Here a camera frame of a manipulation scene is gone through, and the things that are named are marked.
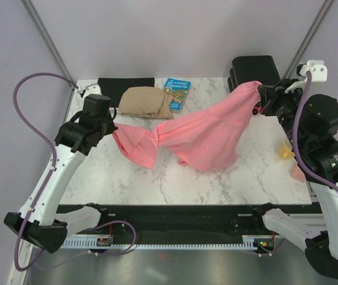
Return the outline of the pink t shirt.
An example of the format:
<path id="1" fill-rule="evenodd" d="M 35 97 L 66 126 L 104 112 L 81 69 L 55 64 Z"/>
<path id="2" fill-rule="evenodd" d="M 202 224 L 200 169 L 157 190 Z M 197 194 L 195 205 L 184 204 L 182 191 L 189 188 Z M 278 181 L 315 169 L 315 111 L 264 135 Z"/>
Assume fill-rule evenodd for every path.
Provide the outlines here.
<path id="1" fill-rule="evenodd" d="M 127 159 L 147 169 L 153 169 L 160 148 L 175 154 L 180 165 L 200 171 L 232 166 L 237 144 L 260 101 L 259 86 L 258 81 L 240 84 L 219 103 L 160 123 L 152 131 L 118 124 L 114 141 Z"/>

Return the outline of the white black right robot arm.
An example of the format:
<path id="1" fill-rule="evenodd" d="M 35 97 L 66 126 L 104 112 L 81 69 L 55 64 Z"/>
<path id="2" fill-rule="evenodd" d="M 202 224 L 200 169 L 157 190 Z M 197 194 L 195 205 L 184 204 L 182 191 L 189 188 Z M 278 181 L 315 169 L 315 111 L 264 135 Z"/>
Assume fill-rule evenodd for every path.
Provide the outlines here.
<path id="1" fill-rule="evenodd" d="M 256 233 L 283 236 L 304 252 L 316 272 L 338 280 L 338 101 L 309 95 L 308 87 L 289 91 L 290 85 L 290 80 L 261 85 L 260 113 L 278 119 L 317 197 L 326 229 L 312 229 L 271 203 L 255 208 L 250 224 Z"/>

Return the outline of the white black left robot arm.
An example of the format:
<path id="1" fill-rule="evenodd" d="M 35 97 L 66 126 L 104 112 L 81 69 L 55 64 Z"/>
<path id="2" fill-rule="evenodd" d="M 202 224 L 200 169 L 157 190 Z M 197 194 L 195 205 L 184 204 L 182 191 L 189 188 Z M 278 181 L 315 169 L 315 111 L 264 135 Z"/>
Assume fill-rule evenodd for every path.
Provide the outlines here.
<path id="1" fill-rule="evenodd" d="M 104 233 L 109 218 L 104 207 L 95 203 L 58 214 L 59 203 L 77 168 L 100 140 L 117 128 L 116 114 L 110 111 L 107 96 L 90 94 L 83 108 L 64 123 L 55 138 L 54 153 L 28 201 L 16 213 L 7 213 L 4 224 L 33 245 L 56 252 L 65 239 L 86 229 Z"/>

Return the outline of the black pink drawer unit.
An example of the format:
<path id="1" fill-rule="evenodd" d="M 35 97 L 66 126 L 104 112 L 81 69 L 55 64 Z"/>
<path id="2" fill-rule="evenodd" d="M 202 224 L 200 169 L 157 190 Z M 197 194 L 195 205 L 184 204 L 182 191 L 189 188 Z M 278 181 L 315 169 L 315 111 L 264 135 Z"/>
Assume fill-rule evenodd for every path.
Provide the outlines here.
<path id="1" fill-rule="evenodd" d="M 229 114 L 242 119 L 258 113 L 273 115 L 270 109 L 278 97 L 275 87 L 280 76 L 272 56 L 239 56 L 231 65 L 228 88 L 238 91 L 228 98 L 234 104 Z"/>

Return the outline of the beige t shirt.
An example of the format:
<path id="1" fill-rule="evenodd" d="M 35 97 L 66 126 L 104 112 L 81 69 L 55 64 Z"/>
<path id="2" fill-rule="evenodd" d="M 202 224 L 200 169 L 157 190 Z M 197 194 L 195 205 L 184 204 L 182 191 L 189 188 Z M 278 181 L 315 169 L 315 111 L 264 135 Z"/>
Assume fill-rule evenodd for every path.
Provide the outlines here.
<path id="1" fill-rule="evenodd" d="M 158 87 L 131 87 L 123 93 L 118 109 L 121 115 L 171 120 L 172 100 L 172 95 Z"/>

